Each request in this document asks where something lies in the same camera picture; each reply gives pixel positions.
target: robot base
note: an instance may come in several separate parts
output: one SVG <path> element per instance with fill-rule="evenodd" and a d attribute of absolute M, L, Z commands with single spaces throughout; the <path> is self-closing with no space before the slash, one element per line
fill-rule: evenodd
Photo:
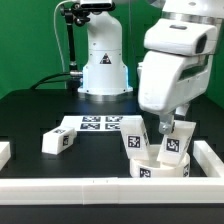
<path fill-rule="evenodd" d="M 87 99 L 90 101 L 95 102 L 114 102 L 114 101 L 121 101 L 128 98 L 131 98 L 133 96 L 133 88 L 130 87 L 127 90 L 125 90 L 124 93 L 120 94 L 114 94 L 114 95 L 97 95 L 97 94 L 90 94 L 87 92 L 81 92 L 78 90 L 79 97 L 81 99 Z"/>

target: robotic manipulator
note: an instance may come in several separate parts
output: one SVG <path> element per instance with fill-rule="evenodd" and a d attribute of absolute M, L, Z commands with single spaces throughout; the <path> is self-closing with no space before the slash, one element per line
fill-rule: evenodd
<path fill-rule="evenodd" d="M 223 0 L 148 0 L 163 8 L 145 35 L 150 51 L 139 64 L 139 105 L 160 116 L 159 131 L 170 134 L 174 111 L 207 89 L 217 49 Z"/>
<path fill-rule="evenodd" d="M 102 96 L 110 99 L 132 92 L 122 62 L 122 28 L 107 12 L 114 10 L 115 4 L 130 1 L 74 1 L 70 10 L 73 21 L 78 26 L 88 23 L 89 60 L 78 89 L 81 95 L 101 100 Z M 184 111 L 207 89 L 224 0 L 147 1 L 162 8 L 162 18 L 145 35 L 144 47 L 150 51 L 138 67 L 138 101 L 143 111 L 159 115 L 159 131 L 170 134 L 175 110 Z"/>
<path fill-rule="evenodd" d="M 71 26 L 87 24 L 88 62 L 83 68 L 79 96 L 94 101 L 115 101 L 131 95 L 128 68 L 122 61 L 122 26 L 109 15 L 115 4 L 129 0 L 77 0 L 69 9 L 62 9 L 70 45 L 70 73 L 79 75 L 75 62 L 74 38 Z"/>

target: white block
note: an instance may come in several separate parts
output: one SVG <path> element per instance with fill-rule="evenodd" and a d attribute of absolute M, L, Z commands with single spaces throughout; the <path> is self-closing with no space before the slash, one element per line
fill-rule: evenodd
<path fill-rule="evenodd" d="M 59 126 L 44 134 L 42 152 L 57 155 L 71 146 L 76 136 L 74 128 Z"/>
<path fill-rule="evenodd" d="M 0 142 L 0 170 L 11 157 L 9 142 Z"/>
<path fill-rule="evenodd" d="M 223 178 L 121 178 L 120 204 L 223 203 Z"/>
<path fill-rule="evenodd" d="M 83 204 L 117 204 L 118 178 L 95 178 L 83 182 Z"/>
<path fill-rule="evenodd" d="M 187 152 L 196 123 L 177 120 L 174 122 L 174 132 L 164 135 L 157 160 L 178 165 Z"/>
<path fill-rule="evenodd" d="M 124 117 L 120 129 L 128 158 L 148 160 L 150 144 L 142 117 Z"/>
<path fill-rule="evenodd" d="M 224 164 L 205 141 L 195 141 L 193 155 L 207 177 L 224 177 Z"/>
<path fill-rule="evenodd" d="M 160 145 L 151 145 L 149 160 L 130 160 L 130 174 L 135 178 L 189 177 L 190 156 L 186 153 L 178 166 L 170 166 L 157 160 Z"/>
<path fill-rule="evenodd" d="M 83 179 L 0 180 L 0 204 L 83 204 Z"/>

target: white border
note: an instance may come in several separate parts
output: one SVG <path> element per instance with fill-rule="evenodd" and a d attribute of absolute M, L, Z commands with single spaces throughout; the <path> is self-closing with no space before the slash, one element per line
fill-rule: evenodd
<path fill-rule="evenodd" d="M 196 149 L 206 150 L 198 158 L 207 162 L 211 155 L 207 143 L 195 142 Z M 217 165 L 222 174 L 223 164 Z M 207 168 L 212 171 L 215 165 Z M 0 205 L 155 203 L 224 203 L 224 178 L 0 179 Z"/>

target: black cable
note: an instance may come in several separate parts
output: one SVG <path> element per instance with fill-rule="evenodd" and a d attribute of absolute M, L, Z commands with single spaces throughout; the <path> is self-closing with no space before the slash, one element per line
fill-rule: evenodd
<path fill-rule="evenodd" d="M 41 79 L 41 80 L 38 81 L 36 84 L 32 85 L 32 86 L 30 87 L 30 89 L 32 89 L 32 90 L 36 89 L 37 86 L 39 86 L 39 85 L 41 85 L 41 84 L 43 84 L 43 83 L 47 83 L 47 82 L 45 82 L 45 81 L 47 81 L 47 80 L 49 80 L 49 79 L 53 79 L 53 78 L 57 78 L 57 77 L 61 77 L 61 76 L 68 76 L 68 75 L 70 75 L 69 72 L 63 72 L 63 73 L 57 73 L 57 74 L 54 74 L 54 75 L 50 75 L 50 76 L 48 76 L 48 77 L 45 77 L 45 78 Z"/>
<path fill-rule="evenodd" d="M 35 88 L 32 88 L 32 90 L 36 89 L 39 85 L 42 85 L 42 84 L 56 83 L 56 82 L 66 82 L 66 81 L 67 80 L 55 80 L 55 81 L 38 82 L 37 84 L 35 84 Z"/>
<path fill-rule="evenodd" d="M 134 43 L 134 34 L 133 34 L 133 15 L 132 15 L 132 3 L 129 0 L 129 33 L 130 33 L 130 37 L 131 37 L 131 47 L 132 47 L 132 53 L 133 53 L 133 61 L 134 61 L 134 68 L 135 68 L 135 73 L 137 74 L 137 55 L 136 55 L 136 47 L 135 47 L 135 43 Z M 136 84 L 137 84 L 137 88 L 139 87 L 139 78 L 138 78 L 138 74 L 136 77 Z"/>

